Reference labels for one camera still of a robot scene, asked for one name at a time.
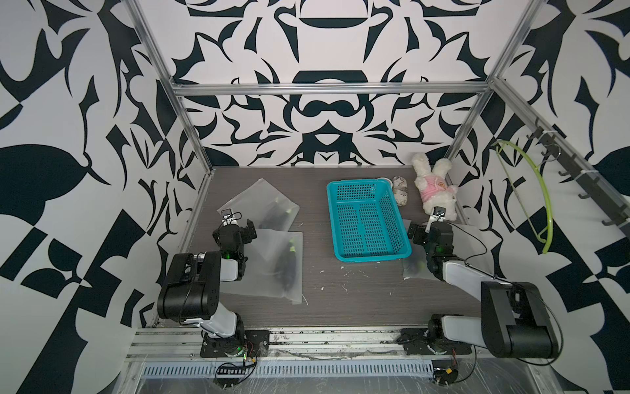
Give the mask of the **translucent zip-top bag top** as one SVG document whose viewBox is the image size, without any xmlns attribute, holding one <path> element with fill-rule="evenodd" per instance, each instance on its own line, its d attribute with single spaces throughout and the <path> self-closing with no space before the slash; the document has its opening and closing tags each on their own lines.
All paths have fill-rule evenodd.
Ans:
<svg viewBox="0 0 630 394">
<path fill-rule="evenodd" d="M 424 223 L 405 220 L 404 225 L 412 252 L 401 260 L 403 279 L 441 281 L 443 264 L 449 261 L 468 263 L 489 274 L 495 272 L 491 249 L 478 228 L 444 222 L 433 223 L 426 232 Z"/>
</svg>

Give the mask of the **translucent zip-top bag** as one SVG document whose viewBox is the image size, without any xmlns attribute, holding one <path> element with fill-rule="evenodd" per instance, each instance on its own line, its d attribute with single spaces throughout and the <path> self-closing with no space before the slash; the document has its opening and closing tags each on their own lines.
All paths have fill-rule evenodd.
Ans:
<svg viewBox="0 0 630 394">
<path fill-rule="evenodd" d="M 433 223 L 426 232 L 424 223 L 405 220 L 404 225 L 412 252 L 401 260 L 403 279 L 441 281 L 443 264 L 449 261 L 468 263 L 489 274 L 495 272 L 491 249 L 478 228 L 444 222 Z"/>
<path fill-rule="evenodd" d="M 244 277 L 223 282 L 221 292 L 239 296 L 285 298 L 302 303 L 303 234 L 261 229 L 258 237 L 244 246 Z"/>
<path fill-rule="evenodd" d="M 252 220 L 257 229 L 264 229 L 261 228 L 262 221 L 270 209 L 270 205 L 275 201 L 286 203 L 286 207 L 290 209 L 288 229 L 286 230 L 289 231 L 300 211 L 300 207 L 263 178 L 260 178 L 254 185 L 224 203 L 223 206 L 217 209 L 217 212 L 220 214 L 222 210 L 231 208 L 233 212 L 241 212 L 243 219 Z"/>
</svg>

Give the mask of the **translucent zip-top bag bottom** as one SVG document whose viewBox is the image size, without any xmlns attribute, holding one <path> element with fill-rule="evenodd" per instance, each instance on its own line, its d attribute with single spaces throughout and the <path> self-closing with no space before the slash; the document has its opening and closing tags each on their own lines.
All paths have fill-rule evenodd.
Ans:
<svg viewBox="0 0 630 394">
<path fill-rule="evenodd" d="M 244 277 L 223 282 L 221 292 L 239 296 L 285 298 L 302 303 L 303 234 L 261 229 L 258 237 L 244 246 Z"/>
</svg>

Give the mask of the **dark eggplant five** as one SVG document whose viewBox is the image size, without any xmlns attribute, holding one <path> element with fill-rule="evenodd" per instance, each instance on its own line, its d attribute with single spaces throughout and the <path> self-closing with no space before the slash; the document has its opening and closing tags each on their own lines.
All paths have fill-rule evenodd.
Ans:
<svg viewBox="0 0 630 394">
<path fill-rule="evenodd" d="M 289 292 L 293 288 L 297 276 L 297 253 L 294 239 L 290 239 L 282 247 L 277 258 L 274 275 L 285 292 Z"/>
</svg>

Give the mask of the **teal plastic basket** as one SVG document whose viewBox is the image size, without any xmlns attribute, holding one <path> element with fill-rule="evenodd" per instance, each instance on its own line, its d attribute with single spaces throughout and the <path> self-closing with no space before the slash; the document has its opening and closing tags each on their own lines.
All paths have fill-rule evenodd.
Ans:
<svg viewBox="0 0 630 394">
<path fill-rule="evenodd" d="M 408 258 L 412 247 L 393 195 L 383 179 L 326 186 L 336 258 L 347 264 Z"/>
</svg>

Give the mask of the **dark eggplant three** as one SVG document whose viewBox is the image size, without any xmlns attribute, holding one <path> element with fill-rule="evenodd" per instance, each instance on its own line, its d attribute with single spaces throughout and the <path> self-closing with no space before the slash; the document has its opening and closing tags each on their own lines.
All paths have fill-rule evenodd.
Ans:
<svg viewBox="0 0 630 394">
<path fill-rule="evenodd" d="M 289 218 L 290 209 L 286 207 L 286 203 L 275 201 L 270 205 L 270 209 L 262 221 L 261 228 L 286 231 Z"/>
</svg>

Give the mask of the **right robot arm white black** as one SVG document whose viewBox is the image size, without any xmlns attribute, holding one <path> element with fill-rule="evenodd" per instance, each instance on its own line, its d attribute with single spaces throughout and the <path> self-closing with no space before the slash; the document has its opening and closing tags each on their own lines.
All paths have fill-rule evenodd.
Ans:
<svg viewBox="0 0 630 394">
<path fill-rule="evenodd" d="M 556 317 L 530 282 L 510 282 L 470 264 L 454 252 L 449 223 L 410 223 L 409 240 L 423 248 L 420 259 L 441 282 L 458 287 L 481 304 L 481 316 L 434 314 L 423 341 L 438 353 L 448 345 L 479 346 L 496 358 L 556 360 L 564 345 Z"/>
</svg>

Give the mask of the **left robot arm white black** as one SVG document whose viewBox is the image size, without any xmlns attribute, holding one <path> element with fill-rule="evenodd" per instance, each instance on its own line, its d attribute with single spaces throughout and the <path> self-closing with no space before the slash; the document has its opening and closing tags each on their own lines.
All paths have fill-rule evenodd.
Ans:
<svg viewBox="0 0 630 394">
<path fill-rule="evenodd" d="M 157 299 L 159 318 L 193 325 L 210 340 L 243 346 L 242 318 L 220 302 L 220 287 L 244 278 L 244 246 L 257 237 L 252 220 L 242 227 L 233 219 L 213 232 L 217 251 L 175 255 Z"/>
</svg>

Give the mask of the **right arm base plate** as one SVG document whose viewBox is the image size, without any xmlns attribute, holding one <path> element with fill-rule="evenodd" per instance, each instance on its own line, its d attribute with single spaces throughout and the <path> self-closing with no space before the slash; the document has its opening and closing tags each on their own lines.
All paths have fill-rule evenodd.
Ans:
<svg viewBox="0 0 630 394">
<path fill-rule="evenodd" d="M 472 346 L 432 336 L 428 328 L 402 328 L 395 344 L 403 346 L 407 356 L 472 355 Z"/>
</svg>

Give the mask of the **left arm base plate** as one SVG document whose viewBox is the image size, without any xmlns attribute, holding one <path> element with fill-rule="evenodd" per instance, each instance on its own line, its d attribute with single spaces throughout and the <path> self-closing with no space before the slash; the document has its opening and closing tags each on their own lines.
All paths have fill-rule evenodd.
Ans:
<svg viewBox="0 0 630 394">
<path fill-rule="evenodd" d="M 204 359 L 252 357 L 264 355 L 270 344 L 268 330 L 245 330 L 229 338 L 213 337 L 203 332 L 200 357 Z"/>
</svg>

